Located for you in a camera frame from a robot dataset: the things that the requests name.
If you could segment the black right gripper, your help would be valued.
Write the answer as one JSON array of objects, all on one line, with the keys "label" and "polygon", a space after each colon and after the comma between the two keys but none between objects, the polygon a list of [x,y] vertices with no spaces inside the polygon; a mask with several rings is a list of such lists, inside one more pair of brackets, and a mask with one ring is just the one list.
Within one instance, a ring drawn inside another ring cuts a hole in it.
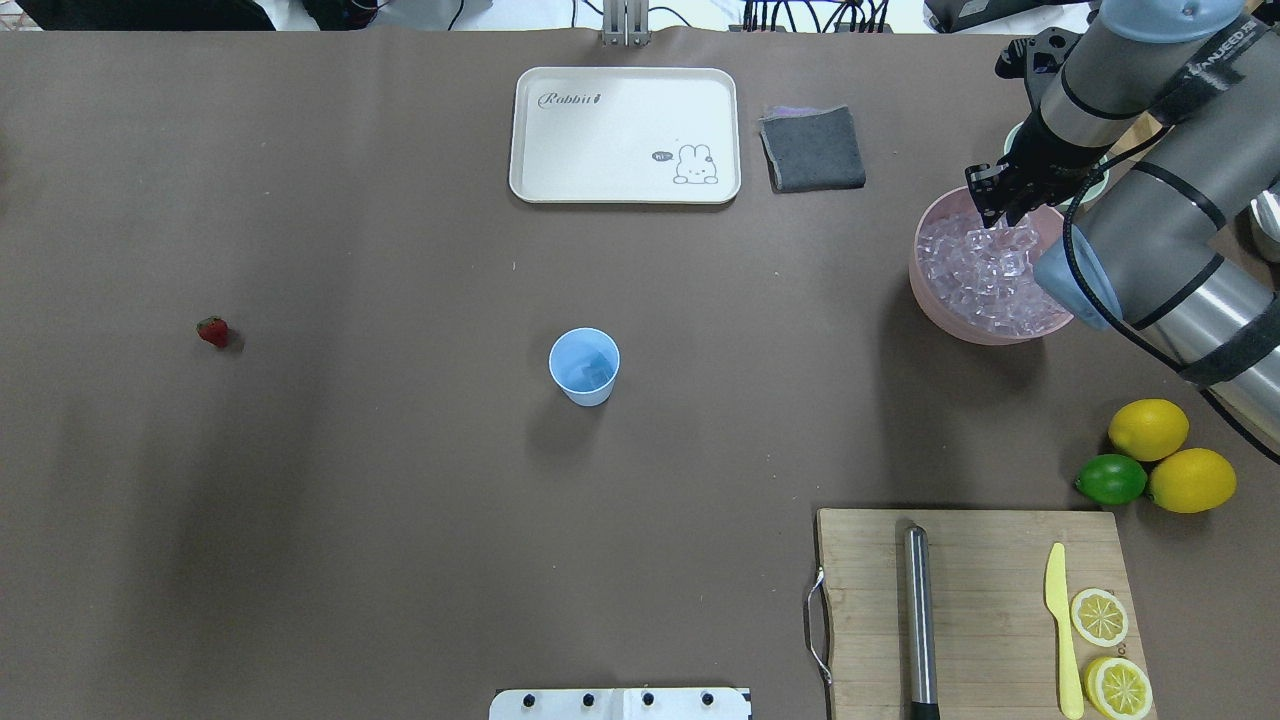
[{"label": "black right gripper", "polygon": [[1010,151],[993,165],[965,168],[965,182],[982,225],[1059,205],[1085,183],[1085,147],[1066,141],[1042,120],[1024,120]]}]

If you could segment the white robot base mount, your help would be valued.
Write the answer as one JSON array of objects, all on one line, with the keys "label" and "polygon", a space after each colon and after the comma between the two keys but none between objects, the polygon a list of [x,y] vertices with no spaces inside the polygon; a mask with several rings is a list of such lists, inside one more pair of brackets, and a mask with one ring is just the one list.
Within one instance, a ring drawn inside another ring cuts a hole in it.
[{"label": "white robot base mount", "polygon": [[751,719],[750,692],[732,687],[507,689],[489,719]]}]

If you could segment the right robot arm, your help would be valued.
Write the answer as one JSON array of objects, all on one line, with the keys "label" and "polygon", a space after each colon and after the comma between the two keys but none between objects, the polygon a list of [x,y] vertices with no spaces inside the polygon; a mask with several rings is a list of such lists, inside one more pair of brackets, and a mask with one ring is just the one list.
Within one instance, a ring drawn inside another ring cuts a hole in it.
[{"label": "right robot arm", "polygon": [[1030,110],[965,170],[984,225],[1065,205],[1036,279],[1114,328],[1277,457],[1277,291],[1210,242],[1277,187],[1277,26],[1243,1],[1103,1],[1047,70],[1009,49]]}]

